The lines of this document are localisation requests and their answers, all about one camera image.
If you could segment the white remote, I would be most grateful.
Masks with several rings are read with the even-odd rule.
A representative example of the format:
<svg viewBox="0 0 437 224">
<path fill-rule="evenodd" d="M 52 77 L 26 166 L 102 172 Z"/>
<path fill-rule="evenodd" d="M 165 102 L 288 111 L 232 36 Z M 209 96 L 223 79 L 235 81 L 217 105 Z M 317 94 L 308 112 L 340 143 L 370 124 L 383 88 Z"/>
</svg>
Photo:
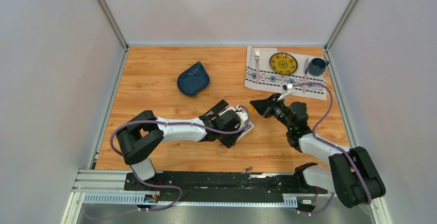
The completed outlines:
<svg viewBox="0 0 437 224">
<path fill-rule="evenodd" d="M 228 107 L 225 107 L 218 115 L 221 116 L 228 111 L 243 112 L 244 109 L 242 109 L 240 106 L 237 106 L 237 107 L 228 106 Z"/>
<path fill-rule="evenodd" d="M 252 122 L 248 123 L 248 126 L 244 129 L 244 131 L 238 136 L 236 142 L 241 140 L 244 136 L 246 136 L 249 132 L 254 129 L 255 125 Z"/>
</svg>

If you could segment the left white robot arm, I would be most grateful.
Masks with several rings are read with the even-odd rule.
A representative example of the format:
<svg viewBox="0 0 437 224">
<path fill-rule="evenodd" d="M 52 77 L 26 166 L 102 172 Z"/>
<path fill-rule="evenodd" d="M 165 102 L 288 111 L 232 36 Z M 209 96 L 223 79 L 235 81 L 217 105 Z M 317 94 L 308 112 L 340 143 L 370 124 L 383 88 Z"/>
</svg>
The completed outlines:
<svg viewBox="0 0 437 224">
<path fill-rule="evenodd" d="M 193 119 L 166 119 L 146 110 L 116 128 L 110 137 L 110 146 L 137 174 L 139 186 L 150 191 L 158 182 L 150 159 L 158 145 L 172 141 L 218 140 L 231 148 L 253 127 L 244 106 L 212 108 Z"/>
</svg>

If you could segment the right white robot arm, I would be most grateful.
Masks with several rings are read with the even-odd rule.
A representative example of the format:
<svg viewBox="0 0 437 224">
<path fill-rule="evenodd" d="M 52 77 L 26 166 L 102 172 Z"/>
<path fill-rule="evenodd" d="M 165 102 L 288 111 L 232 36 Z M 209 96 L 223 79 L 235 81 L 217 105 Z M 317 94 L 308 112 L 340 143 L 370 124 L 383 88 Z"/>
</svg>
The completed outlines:
<svg viewBox="0 0 437 224">
<path fill-rule="evenodd" d="M 347 208 L 386 195 L 385 184 L 368 151 L 361 146 L 341 146 L 316 134 L 308 125 L 306 103 L 295 101 L 287 106 L 279 93 L 249 103 L 262 117 L 274 117 L 286 127 L 292 148 L 329 165 L 324 168 L 307 163 L 297 167 L 294 186 L 298 191 L 305 193 L 314 186 L 328 190 Z"/>
</svg>

